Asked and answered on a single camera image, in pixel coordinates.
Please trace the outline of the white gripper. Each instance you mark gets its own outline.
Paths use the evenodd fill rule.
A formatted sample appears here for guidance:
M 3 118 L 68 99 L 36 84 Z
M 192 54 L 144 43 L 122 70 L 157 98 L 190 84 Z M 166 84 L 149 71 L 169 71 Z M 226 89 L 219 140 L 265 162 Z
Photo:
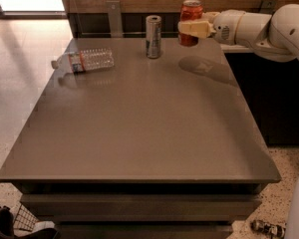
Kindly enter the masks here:
M 238 26 L 244 14 L 245 11 L 240 10 L 226 10 L 220 14 L 205 12 L 201 16 L 202 20 L 180 21 L 177 27 L 181 34 L 199 39 L 208 38 L 213 34 L 218 43 L 233 46 L 238 43 Z

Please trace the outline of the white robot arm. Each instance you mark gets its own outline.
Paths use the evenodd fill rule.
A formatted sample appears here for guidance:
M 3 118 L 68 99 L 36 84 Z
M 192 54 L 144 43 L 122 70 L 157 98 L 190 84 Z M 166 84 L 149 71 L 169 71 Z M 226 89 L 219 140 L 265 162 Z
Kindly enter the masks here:
M 299 5 L 288 4 L 274 14 L 239 10 L 206 12 L 199 19 L 181 20 L 178 32 L 190 37 L 249 48 L 259 57 L 275 62 L 299 61 Z M 299 177 L 295 183 L 284 229 L 255 220 L 251 228 L 282 239 L 299 239 Z

